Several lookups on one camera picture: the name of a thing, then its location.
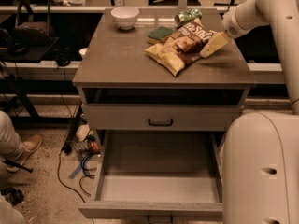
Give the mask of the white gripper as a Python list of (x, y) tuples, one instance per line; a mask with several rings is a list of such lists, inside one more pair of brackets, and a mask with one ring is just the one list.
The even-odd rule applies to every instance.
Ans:
[(227, 11), (222, 16), (221, 29), (223, 32), (214, 34), (200, 51), (200, 56), (206, 58), (224, 47), (228, 42), (228, 36), (231, 38), (239, 38), (247, 33), (236, 19), (236, 9)]

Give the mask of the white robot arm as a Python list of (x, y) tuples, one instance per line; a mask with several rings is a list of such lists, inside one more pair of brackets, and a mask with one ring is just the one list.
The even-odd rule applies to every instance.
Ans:
[(222, 224), (299, 224), (298, 0), (247, 0), (223, 16), (232, 38), (268, 25), (292, 113), (251, 112), (224, 139)]

